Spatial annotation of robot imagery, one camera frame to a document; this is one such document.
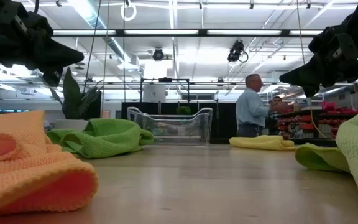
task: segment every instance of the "clear plastic bin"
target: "clear plastic bin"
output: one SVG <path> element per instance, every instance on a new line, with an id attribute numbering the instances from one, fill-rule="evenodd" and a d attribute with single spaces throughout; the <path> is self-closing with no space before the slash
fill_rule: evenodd
<path id="1" fill-rule="evenodd" d="M 136 107 L 127 109 L 128 120 L 155 136 L 154 144 L 208 145 L 211 136 L 212 108 L 194 115 L 149 115 Z"/>

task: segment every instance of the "wooden table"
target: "wooden table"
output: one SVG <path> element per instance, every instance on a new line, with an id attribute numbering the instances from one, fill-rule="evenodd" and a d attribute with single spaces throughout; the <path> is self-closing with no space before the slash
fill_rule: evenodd
<path id="1" fill-rule="evenodd" d="M 293 152 L 149 146 L 89 162 L 100 176 L 91 205 L 0 223 L 358 223 L 351 175 L 307 170 Z"/>

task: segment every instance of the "microfiber cloth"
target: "microfiber cloth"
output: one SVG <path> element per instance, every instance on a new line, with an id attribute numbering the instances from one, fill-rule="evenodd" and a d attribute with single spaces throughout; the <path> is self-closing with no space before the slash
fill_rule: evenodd
<path id="1" fill-rule="evenodd" d="M 132 121 L 123 119 L 92 119 L 83 132 L 57 129 L 47 133 L 54 144 L 64 151 L 78 153 L 87 159 L 136 152 L 154 142 L 151 132 Z"/>
<path id="2" fill-rule="evenodd" d="M 336 144 L 338 148 L 300 146 L 295 159 L 309 169 L 350 172 L 358 187 L 358 115 L 341 124 Z"/>
<path id="3" fill-rule="evenodd" d="M 294 151 L 296 147 L 293 141 L 283 140 L 282 136 L 257 136 L 254 138 L 233 137 L 230 145 L 246 149 L 266 149 L 277 151 Z"/>
<path id="4" fill-rule="evenodd" d="M 44 112 L 0 115 L 0 215 L 84 207 L 98 188 L 93 166 L 44 133 Z"/>

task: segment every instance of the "jeans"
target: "jeans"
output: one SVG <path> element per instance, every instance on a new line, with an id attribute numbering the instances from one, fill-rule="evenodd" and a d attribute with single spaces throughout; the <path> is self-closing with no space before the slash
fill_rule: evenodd
<path id="1" fill-rule="evenodd" d="M 237 130 L 238 137 L 257 137 L 262 134 L 263 127 L 256 124 L 240 124 Z"/>

